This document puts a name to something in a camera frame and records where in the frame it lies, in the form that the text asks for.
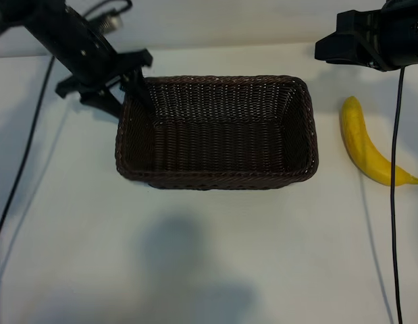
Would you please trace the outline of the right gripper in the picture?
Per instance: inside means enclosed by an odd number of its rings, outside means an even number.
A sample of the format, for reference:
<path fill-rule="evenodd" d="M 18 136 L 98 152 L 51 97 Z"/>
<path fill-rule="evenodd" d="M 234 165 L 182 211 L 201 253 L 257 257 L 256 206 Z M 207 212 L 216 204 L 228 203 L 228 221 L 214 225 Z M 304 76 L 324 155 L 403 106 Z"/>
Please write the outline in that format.
<path fill-rule="evenodd" d="M 315 43 L 315 58 L 382 72 L 417 65 L 418 7 L 339 13 L 336 30 Z"/>

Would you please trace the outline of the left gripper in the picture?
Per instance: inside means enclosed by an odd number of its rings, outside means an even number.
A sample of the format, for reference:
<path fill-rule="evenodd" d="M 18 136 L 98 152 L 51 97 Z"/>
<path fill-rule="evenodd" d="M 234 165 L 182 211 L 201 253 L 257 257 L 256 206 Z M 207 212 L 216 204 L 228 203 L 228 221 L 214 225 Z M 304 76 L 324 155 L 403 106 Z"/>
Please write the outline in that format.
<path fill-rule="evenodd" d="M 121 24 L 120 15 L 131 7 L 110 9 L 87 20 L 68 5 L 41 5 L 27 21 L 26 29 L 71 72 L 56 86 L 60 97 L 79 92 L 83 105 L 119 118 L 122 104 L 106 90 L 119 78 L 127 95 L 154 112 L 142 73 L 144 66 L 152 65 L 152 55 L 146 49 L 118 53 L 104 37 Z"/>

